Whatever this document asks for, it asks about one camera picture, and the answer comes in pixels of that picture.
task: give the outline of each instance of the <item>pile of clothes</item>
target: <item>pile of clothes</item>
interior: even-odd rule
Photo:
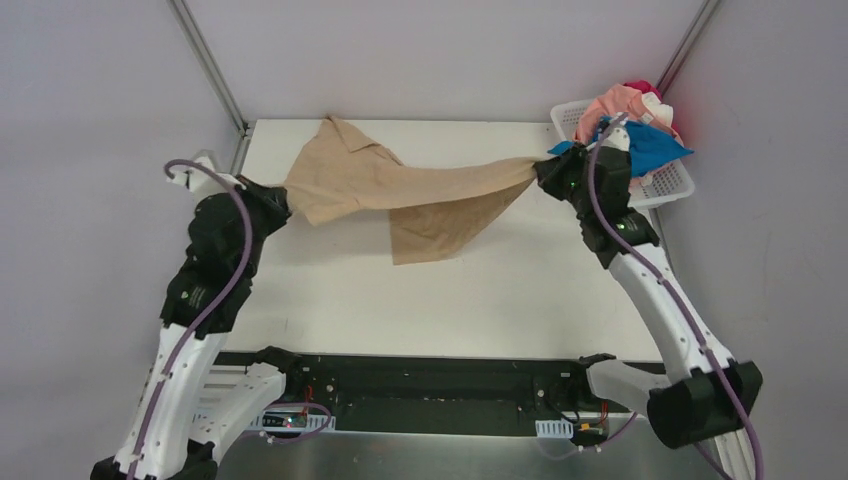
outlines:
[[[654,173],[673,160],[694,153],[683,146],[674,128],[674,109],[662,103],[660,93],[644,80],[614,85],[596,98],[580,117],[574,141],[591,144],[598,138],[599,125],[621,112],[628,114],[625,128],[630,135],[633,184],[649,185]],[[573,143],[562,142],[548,153],[559,155]]]

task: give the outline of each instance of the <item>tan cloth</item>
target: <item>tan cloth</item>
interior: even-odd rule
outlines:
[[[404,166],[389,149],[331,117],[304,145],[283,186],[312,225],[389,210],[395,265],[444,259],[471,241],[536,178],[534,158],[452,169]]]

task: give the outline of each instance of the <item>gray floor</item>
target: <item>gray floor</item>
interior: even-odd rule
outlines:
[[[624,419],[610,419],[612,428]],[[328,433],[303,443],[270,446],[258,438],[234,445],[219,480],[562,480],[719,478],[692,447],[665,448],[639,419],[600,454],[584,452],[563,461],[542,456],[566,453],[566,440]]]

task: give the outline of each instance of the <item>white plastic basket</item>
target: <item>white plastic basket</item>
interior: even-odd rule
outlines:
[[[563,103],[551,109],[551,120],[562,140],[572,140],[577,123],[592,100]],[[692,177],[675,160],[654,174],[653,182],[647,186],[630,187],[630,206],[633,208],[656,208],[678,198],[688,197],[695,191]]]

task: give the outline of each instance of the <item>blue cloth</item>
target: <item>blue cloth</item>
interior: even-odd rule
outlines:
[[[695,153],[681,146],[674,137],[658,128],[639,122],[627,122],[624,124],[627,134],[630,136],[630,176],[641,177],[651,170],[656,170],[672,160]],[[595,133],[594,142],[598,139]],[[561,142],[554,148],[548,150],[552,155],[560,155],[573,145],[574,142]]]

